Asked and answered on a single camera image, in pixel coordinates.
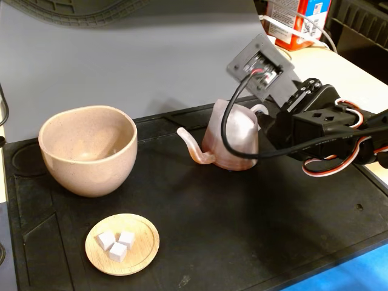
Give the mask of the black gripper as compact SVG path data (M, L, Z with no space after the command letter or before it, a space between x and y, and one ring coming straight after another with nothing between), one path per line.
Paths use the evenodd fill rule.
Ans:
M355 130L358 115L353 108L335 103L340 96L334 86L309 78L296 87L282 107L269 104L269 115L258 113L258 125L277 150Z

